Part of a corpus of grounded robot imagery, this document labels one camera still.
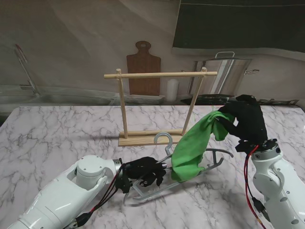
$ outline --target wooden rack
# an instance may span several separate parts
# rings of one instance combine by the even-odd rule
[[[123,128],[124,131],[120,132],[119,135],[119,146],[147,146],[147,145],[163,145],[168,144],[168,138],[161,136],[158,138],[158,143],[153,141],[154,136],[159,132],[168,132],[173,137],[173,143],[177,144],[182,136],[185,134],[187,126],[189,124],[193,108],[199,93],[199,89],[206,76],[216,76],[217,72],[208,72],[206,68],[202,68],[201,72],[180,72],[180,73],[128,73],[122,74],[120,69],[116,70],[116,74],[105,74],[105,79],[117,79],[119,84],[120,100],[121,100],[121,110],[123,117]],[[124,101],[124,90],[122,79],[129,78],[158,78],[158,77],[199,77],[198,84],[196,86],[193,99],[183,126],[183,129],[172,129],[172,130],[150,130],[150,131],[129,131],[127,130],[127,118],[126,109]]]

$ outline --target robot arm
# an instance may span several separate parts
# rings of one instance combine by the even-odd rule
[[[120,166],[119,160],[84,156],[45,186],[27,211],[9,229],[66,227],[113,179]]]
[[[254,146],[259,146],[251,157],[256,168],[253,183],[264,195],[265,202],[263,206],[258,201],[259,207],[254,203],[256,209],[263,211],[275,229],[305,229],[305,184],[293,166],[283,159],[276,139],[268,140],[263,113],[255,98],[241,95],[229,99],[219,110],[238,120],[234,126],[219,118],[230,134],[241,139],[236,147],[238,152],[249,154]]]
[[[305,184],[283,159],[278,144],[271,143],[271,148],[258,149],[252,156],[256,168],[254,186],[264,195],[264,206],[275,229],[304,229]]]
[[[84,156],[46,185],[26,212],[8,229],[81,227],[118,189],[122,189],[123,193],[129,192],[129,178],[141,178],[144,187],[156,180],[159,186],[165,173],[163,165],[152,157],[122,164],[118,159],[103,160],[95,155]],[[102,200],[90,212],[81,214],[109,182]]]

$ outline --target green cloth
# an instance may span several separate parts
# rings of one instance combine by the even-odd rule
[[[215,120],[216,117],[223,117],[230,122],[234,117],[220,111],[213,111],[196,123],[179,141],[172,156],[172,179],[183,182],[197,176],[204,170],[198,167],[203,153],[208,145],[210,135],[215,135],[216,141],[223,141],[228,132]]]

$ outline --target wooden base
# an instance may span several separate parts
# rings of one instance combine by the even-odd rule
[[[153,142],[154,137],[159,132],[168,132],[173,138],[173,144],[177,144],[182,138],[182,129],[174,130],[152,130],[152,131],[129,131],[128,138],[124,138],[124,132],[120,132],[119,146],[152,146],[167,145],[168,138],[161,136],[158,143]]]

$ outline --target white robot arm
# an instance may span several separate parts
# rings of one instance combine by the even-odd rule
[[[63,229],[119,171],[119,160],[94,155],[81,158],[46,185],[27,211],[9,229]]]
[[[270,222],[275,229],[305,229],[305,184],[283,159],[278,144],[267,143],[268,149],[256,150],[252,161],[256,168],[253,183],[264,195]]]

